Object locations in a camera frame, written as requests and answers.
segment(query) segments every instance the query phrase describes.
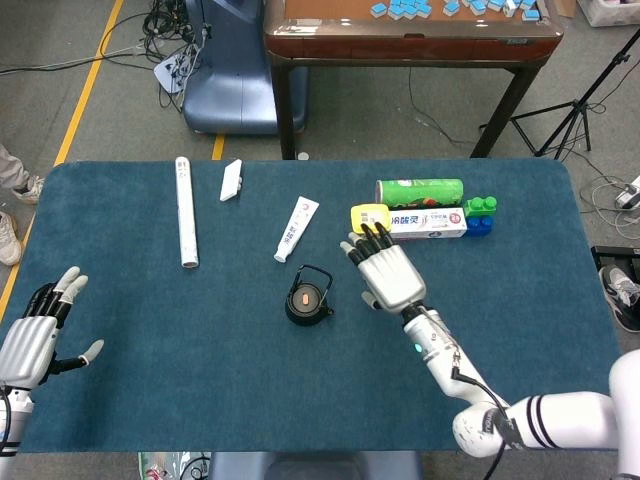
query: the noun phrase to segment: white sneaker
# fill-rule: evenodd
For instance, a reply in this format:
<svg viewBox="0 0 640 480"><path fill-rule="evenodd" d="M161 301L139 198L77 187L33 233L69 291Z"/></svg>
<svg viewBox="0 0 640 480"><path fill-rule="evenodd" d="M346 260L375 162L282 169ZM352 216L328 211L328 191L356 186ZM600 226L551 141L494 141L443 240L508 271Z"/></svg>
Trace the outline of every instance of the white sneaker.
<svg viewBox="0 0 640 480"><path fill-rule="evenodd" d="M15 265L22 257L22 245L16 238L16 221L4 212L0 212L0 262Z"/></svg>
<svg viewBox="0 0 640 480"><path fill-rule="evenodd" d="M26 203L27 205L35 205L40 200L40 193L42 192L43 186L44 178L40 178L37 175L32 175L27 181L27 187L29 187L28 191L24 193L16 192L15 190L11 191L22 203Z"/></svg>

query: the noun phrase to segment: green can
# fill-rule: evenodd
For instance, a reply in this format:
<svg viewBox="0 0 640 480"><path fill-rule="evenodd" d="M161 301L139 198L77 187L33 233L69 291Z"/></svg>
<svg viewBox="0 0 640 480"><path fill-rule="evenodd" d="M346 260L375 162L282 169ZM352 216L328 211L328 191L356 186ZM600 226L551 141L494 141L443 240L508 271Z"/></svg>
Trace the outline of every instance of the green can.
<svg viewBox="0 0 640 480"><path fill-rule="evenodd" d="M454 206L460 204L462 194L462 180L458 178L376 181L376 203L389 208Z"/></svg>

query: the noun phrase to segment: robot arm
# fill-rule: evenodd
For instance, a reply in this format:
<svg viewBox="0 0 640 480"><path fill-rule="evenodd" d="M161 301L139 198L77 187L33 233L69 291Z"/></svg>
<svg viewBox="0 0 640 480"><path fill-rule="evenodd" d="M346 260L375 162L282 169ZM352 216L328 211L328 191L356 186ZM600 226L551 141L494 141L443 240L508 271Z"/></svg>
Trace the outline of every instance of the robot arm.
<svg viewBox="0 0 640 480"><path fill-rule="evenodd" d="M59 332L87 281L78 267L72 267L57 284L38 289L0 348L0 480L10 478L11 461L33 411L31 390L51 374L89 365L102 349L104 341L97 340L76 358L56 360Z"/></svg>
<svg viewBox="0 0 640 480"><path fill-rule="evenodd" d="M369 287L362 298L374 309L400 314L405 333L443 393L469 402L470 406L453 421L454 437L464 452L474 457L495 455L504 448L503 442L506 448L514 449L610 449L618 446L615 412L621 404L630 404L631 399L640 394L640 382L636 382L638 386L629 393L625 383L617 380L623 376L619 371L622 365L627 365L621 363L626 356L612 370L613 401L599 393L576 392L528 397L508 406L483 380L438 312L424 306L425 283L400 246L394 245L379 223L376 223L377 234L367 225L362 228L366 238L351 233L351 243L340 244ZM634 358L635 361L628 364L638 366L640 353ZM628 377L631 367L625 370ZM614 382L622 386L624 393L613 387ZM640 426L640 414L636 413L635 417L632 425ZM640 437L637 430L630 428L629 436ZM622 429L621 432L623 442L625 431ZM631 449L637 444L637 441L629 443ZM623 452L621 447L621 458L627 457ZM630 465L621 460L619 471L638 475L640 460L637 463Z"/></svg>

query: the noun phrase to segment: blue felt surface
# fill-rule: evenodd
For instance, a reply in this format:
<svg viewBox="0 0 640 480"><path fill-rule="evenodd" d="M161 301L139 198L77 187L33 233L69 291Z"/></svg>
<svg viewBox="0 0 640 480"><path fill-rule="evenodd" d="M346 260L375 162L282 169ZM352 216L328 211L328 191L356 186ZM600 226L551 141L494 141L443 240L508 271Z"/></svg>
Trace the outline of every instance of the blue felt surface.
<svg viewBox="0 0 640 480"><path fill-rule="evenodd" d="M428 302L506 400L607 391L618 354L565 169L549 160L195 163L200 267L180 266L173 163L76 163L47 179L2 337L31 292L78 264L90 277L60 357L104 338L89 368L33 394L25 451L438 450L447 399L400 319L369 310L338 243L376 179L461 178L494 195L486 237L406 244ZM286 264L273 259L298 195L320 203ZM301 263L334 275L335 315L311 327L284 301Z"/></svg>

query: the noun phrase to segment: plastic bag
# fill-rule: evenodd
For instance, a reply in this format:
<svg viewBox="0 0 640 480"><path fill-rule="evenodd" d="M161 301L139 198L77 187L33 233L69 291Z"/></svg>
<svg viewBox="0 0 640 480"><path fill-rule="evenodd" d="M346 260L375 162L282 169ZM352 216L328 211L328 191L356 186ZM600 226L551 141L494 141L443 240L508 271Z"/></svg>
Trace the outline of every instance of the plastic bag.
<svg viewBox="0 0 640 480"><path fill-rule="evenodd" d="M139 452L140 480L207 480L211 452Z"/></svg>

